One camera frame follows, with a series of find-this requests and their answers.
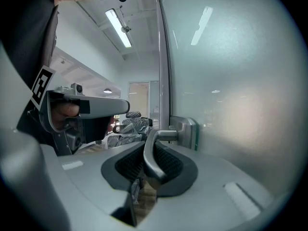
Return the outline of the person's left hand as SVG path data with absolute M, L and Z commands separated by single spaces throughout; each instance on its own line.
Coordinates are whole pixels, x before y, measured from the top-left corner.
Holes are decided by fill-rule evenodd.
M 63 129 L 69 117 L 79 114 L 79 106 L 73 103 L 58 103 L 51 107 L 51 119 L 57 130 Z

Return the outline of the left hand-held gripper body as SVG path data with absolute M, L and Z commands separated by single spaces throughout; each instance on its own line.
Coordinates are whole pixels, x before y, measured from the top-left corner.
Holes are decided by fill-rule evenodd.
M 82 86 L 78 83 L 70 84 L 61 74 L 43 66 L 36 77 L 32 93 L 31 101 L 38 110 L 40 124 L 52 135 L 56 154 L 74 154 L 86 142 L 83 122 L 77 120 L 81 119 L 82 115 L 90 114 L 90 102 L 80 99 L 85 97 Z M 54 102 L 75 103 L 79 106 L 80 114 L 72 118 L 78 129 L 70 126 L 69 121 L 66 121 L 61 129 L 55 128 L 51 117 L 51 104 Z

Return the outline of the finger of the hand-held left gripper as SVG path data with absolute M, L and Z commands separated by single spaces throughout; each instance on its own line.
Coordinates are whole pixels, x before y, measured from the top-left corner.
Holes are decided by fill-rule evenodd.
M 123 99 L 91 99 L 90 118 L 109 117 L 126 114 L 130 104 Z
M 84 119 L 83 129 L 85 143 L 88 144 L 94 141 L 103 140 L 108 132 L 111 118 L 111 116 L 108 116 L 94 119 Z

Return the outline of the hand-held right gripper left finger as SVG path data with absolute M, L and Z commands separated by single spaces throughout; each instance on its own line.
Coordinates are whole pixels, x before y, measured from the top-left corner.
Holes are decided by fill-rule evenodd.
M 133 225 L 115 218 L 121 208 L 130 207 L 129 186 L 114 189 L 103 177 L 103 163 L 125 156 L 144 145 L 133 142 L 97 153 L 58 157 L 47 145 L 42 152 L 52 185 L 60 198 L 68 221 L 67 231 L 133 231 Z

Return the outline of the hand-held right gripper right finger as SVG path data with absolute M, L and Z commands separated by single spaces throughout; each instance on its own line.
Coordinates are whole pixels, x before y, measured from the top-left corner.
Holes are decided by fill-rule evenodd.
M 139 230 L 260 231 L 281 210 L 284 197 L 230 162 L 169 143 L 155 147 L 156 161 L 172 165 L 175 177 L 159 187 Z

